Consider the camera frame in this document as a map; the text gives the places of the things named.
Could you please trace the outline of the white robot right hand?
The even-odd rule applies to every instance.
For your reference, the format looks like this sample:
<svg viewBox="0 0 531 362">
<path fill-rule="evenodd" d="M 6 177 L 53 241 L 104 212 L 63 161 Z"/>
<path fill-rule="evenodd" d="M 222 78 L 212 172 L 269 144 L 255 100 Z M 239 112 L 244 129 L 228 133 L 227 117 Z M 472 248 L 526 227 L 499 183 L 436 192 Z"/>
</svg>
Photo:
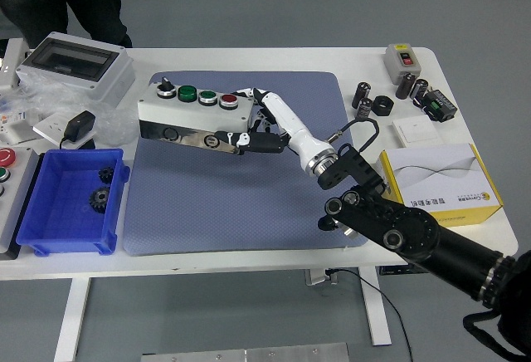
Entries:
<svg viewBox="0 0 531 362">
<path fill-rule="evenodd" d="M 239 90 L 238 95 L 246 95 L 262 107 L 265 119 L 276 124 L 280 133 L 268 132 L 226 132 L 217 131 L 214 136 L 221 142 L 236 147 L 239 152 L 280 153 L 289 147 L 298 154 L 301 168 L 309 175 L 319 176 L 337 159 L 330 143 L 316 139 L 276 93 L 257 88 Z"/>
</svg>

